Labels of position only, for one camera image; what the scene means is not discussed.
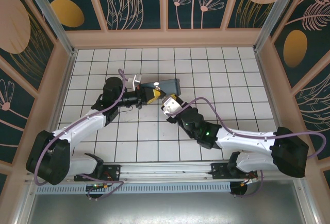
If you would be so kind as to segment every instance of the beige trim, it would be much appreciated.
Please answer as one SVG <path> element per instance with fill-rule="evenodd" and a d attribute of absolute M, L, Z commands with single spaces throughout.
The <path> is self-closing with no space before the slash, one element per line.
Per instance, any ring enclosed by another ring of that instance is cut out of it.
<path fill-rule="evenodd" d="M 101 2 L 100 0 L 91 0 L 98 23 L 100 25 L 101 31 L 106 32 L 108 30 L 107 28 L 107 23 L 106 20 L 104 18 L 104 14 L 102 11 L 102 7 L 101 7 Z"/>
<path fill-rule="evenodd" d="M 284 15 L 284 17 L 282 18 L 282 21 L 280 23 L 280 25 L 278 26 L 276 32 L 274 33 L 273 37 L 272 37 L 272 41 L 275 42 L 277 40 L 277 37 L 280 35 L 280 33 L 282 32 L 285 24 L 287 23 L 287 21 L 290 19 L 292 13 L 294 12 L 298 2 L 300 0 L 293 0 L 290 8 L 288 9 L 288 11 L 286 12 L 286 14 Z"/>
<path fill-rule="evenodd" d="M 225 9 L 225 12 L 223 14 L 222 22 L 221 22 L 221 26 L 220 26 L 221 30 L 224 30 L 224 29 L 228 28 L 229 20 L 232 17 L 232 13 L 233 13 L 233 10 L 234 10 L 234 7 L 235 7 L 235 3 L 236 3 L 236 0 L 228 0 L 227 1 L 226 9 Z"/>
<path fill-rule="evenodd" d="M 306 75 L 292 88 L 291 93 L 296 95 L 305 85 L 307 85 L 318 73 L 320 73 L 330 63 L 330 50 L 311 68 Z"/>
<path fill-rule="evenodd" d="M 293 132 L 306 131 L 298 105 L 291 93 L 291 87 L 283 70 L 281 60 L 270 39 L 267 40 L 263 49 L 260 51 L 260 59 L 270 86 L 270 91 L 273 94 L 273 101 L 277 107 L 281 125 Z M 308 136 L 302 136 L 301 138 L 309 145 L 309 154 L 314 152 L 310 138 Z M 322 163 L 322 165 L 329 166 L 330 162 Z M 317 158 L 307 161 L 305 174 L 311 194 L 320 212 L 322 223 L 327 223 L 325 220 L 330 220 L 330 197 L 328 194 L 325 194 L 328 192 L 328 186 L 322 179 L 320 162 Z"/>
<path fill-rule="evenodd" d="M 0 68 L 34 98 L 38 96 L 38 91 L 1 56 Z"/>
<path fill-rule="evenodd" d="M 20 200 L 23 190 L 24 180 L 26 179 L 25 163 L 29 156 L 31 147 L 35 141 L 36 135 L 48 127 L 52 117 L 53 107 L 56 104 L 56 98 L 60 90 L 63 73 L 69 58 L 63 46 L 58 42 L 54 48 L 55 52 L 49 60 L 48 70 L 44 75 L 40 93 L 35 100 L 30 113 L 25 131 L 23 133 L 19 148 L 14 158 L 12 174 L 8 180 L 8 187 L 4 192 L 3 203 L 0 208 L 2 223 L 11 223 L 15 208 Z"/>
<path fill-rule="evenodd" d="M 77 49 L 110 47 L 153 47 L 153 46 L 202 46 L 202 45 L 239 45 L 252 46 L 259 35 L 258 31 L 219 31 L 217 30 L 174 30 L 174 31 L 112 31 L 70 32 L 71 43 Z"/>
<path fill-rule="evenodd" d="M 35 7 L 35 4 L 33 3 L 32 0 L 24 0 L 26 4 L 29 6 L 35 17 L 37 18 L 38 22 L 40 25 L 43 27 L 45 30 L 46 34 L 49 36 L 50 40 L 52 41 L 53 44 L 56 43 L 56 38 L 53 35 L 53 32 L 51 29 L 48 27 L 46 21 L 43 19 L 42 14 L 39 13 L 39 10 Z"/>

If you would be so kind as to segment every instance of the purple cable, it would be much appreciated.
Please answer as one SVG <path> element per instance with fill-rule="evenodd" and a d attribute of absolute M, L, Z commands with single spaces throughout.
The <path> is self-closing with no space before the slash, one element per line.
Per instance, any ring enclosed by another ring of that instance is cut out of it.
<path fill-rule="evenodd" d="M 217 111 L 214 109 L 214 107 L 212 106 L 212 104 L 204 97 L 198 97 L 192 101 L 190 101 L 185 107 L 183 107 L 181 110 L 172 113 L 170 116 L 175 116 L 178 115 L 180 112 L 183 112 L 185 109 L 187 109 L 189 106 L 191 106 L 191 104 L 193 104 L 194 102 L 196 102 L 197 100 L 204 100 L 206 101 L 209 106 L 211 107 L 212 111 L 215 113 L 215 115 L 217 116 L 218 120 L 220 121 L 222 127 L 230 134 L 235 135 L 235 136 L 239 136 L 239 137 L 243 137 L 243 138 L 248 138 L 248 139 L 258 139 L 258 140 L 264 140 L 264 139 L 281 139 L 281 138 L 287 138 L 287 137 L 293 137 L 293 136 L 298 136 L 298 135 L 318 135 L 322 138 L 323 142 L 322 142 L 322 146 L 313 154 L 311 154 L 310 156 L 308 156 L 308 159 L 314 158 L 315 156 L 317 156 L 325 147 L 326 145 L 326 137 L 319 132 L 314 132 L 314 131 L 307 131 L 307 132 L 300 132 L 300 133 L 292 133 L 292 134 L 285 134 L 285 135 L 274 135 L 274 136 L 265 136 L 265 137 L 261 137 L 261 136 L 254 136 L 254 135 L 244 135 L 244 134 L 237 134 L 232 132 L 222 121 L 221 117 L 219 116 L 219 114 L 217 113 Z"/>
<path fill-rule="evenodd" d="M 99 115 L 100 113 L 104 113 L 108 110 L 110 110 L 111 108 L 115 107 L 117 105 L 117 103 L 119 102 L 119 100 L 123 97 L 123 94 L 125 92 L 125 74 L 124 72 L 121 70 L 121 69 L 118 69 L 118 73 L 119 75 L 123 78 L 123 88 L 122 88 L 122 92 L 120 93 L 120 96 L 118 97 L 118 99 L 108 108 L 102 110 L 102 111 L 98 111 L 98 112 L 95 112 L 93 113 L 92 115 L 90 115 L 89 117 L 93 117 L 93 116 L 96 116 L 96 115 Z M 80 124 L 81 122 L 85 121 L 88 117 L 85 116 L 83 117 L 82 119 L 79 119 L 78 121 L 74 122 L 72 125 L 70 125 L 69 127 L 67 127 L 64 131 L 62 131 L 61 133 L 59 133 L 56 137 L 54 137 L 47 145 L 46 147 L 44 148 L 44 150 L 41 152 L 40 154 L 40 157 L 37 161 L 37 165 L 36 165 L 36 169 L 35 169 L 35 175 L 34 175 L 34 179 L 35 179 L 35 184 L 38 185 L 38 186 L 42 186 L 44 184 L 47 184 L 47 181 L 45 182 L 42 182 L 40 183 L 38 181 L 38 171 L 39 171 L 39 167 L 40 167 L 40 164 L 41 164 L 41 161 L 43 159 L 43 157 L 45 156 L 45 154 L 47 153 L 47 150 L 50 148 L 50 146 L 57 140 L 59 139 L 62 135 L 64 135 L 66 132 L 68 132 L 69 130 L 71 130 L 73 127 L 75 127 L 76 125 Z"/>
<path fill-rule="evenodd" d="M 235 195 L 235 197 L 241 197 L 241 198 L 245 198 L 245 197 L 253 197 L 255 195 L 257 195 L 257 193 L 261 190 L 262 185 L 263 185 L 263 172 L 262 170 L 260 170 L 260 176 L 261 176 L 261 183 L 260 186 L 258 188 L 258 190 L 256 190 L 255 192 L 248 194 L 248 195 Z"/>
<path fill-rule="evenodd" d="M 107 180 L 101 180 L 101 179 L 95 179 L 95 178 L 92 178 L 92 177 L 89 177 L 85 174 L 79 174 L 80 176 L 84 177 L 84 178 L 87 178 L 87 179 L 90 179 L 90 180 L 93 180 L 93 181 L 96 181 L 96 182 L 101 182 L 101 183 L 120 183 L 120 185 L 118 185 L 116 188 L 114 188 L 112 191 L 110 191 L 109 193 L 106 193 L 106 194 L 103 194 L 102 196 L 98 197 L 98 198 L 91 198 L 91 196 L 89 195 L 90 192 L 93 190 L 93 188 L 89 189 L 88 192 L 87 192 L 87 196 L 89 198 L 89 200 L 94 200 L 94 201 L 99 201 L 99 200 L 102 200 L 110 195 L 112 195 L 116 190 L 118 190 L 123 184 L 124 184 L 124 181 L 107 181 Z"/>

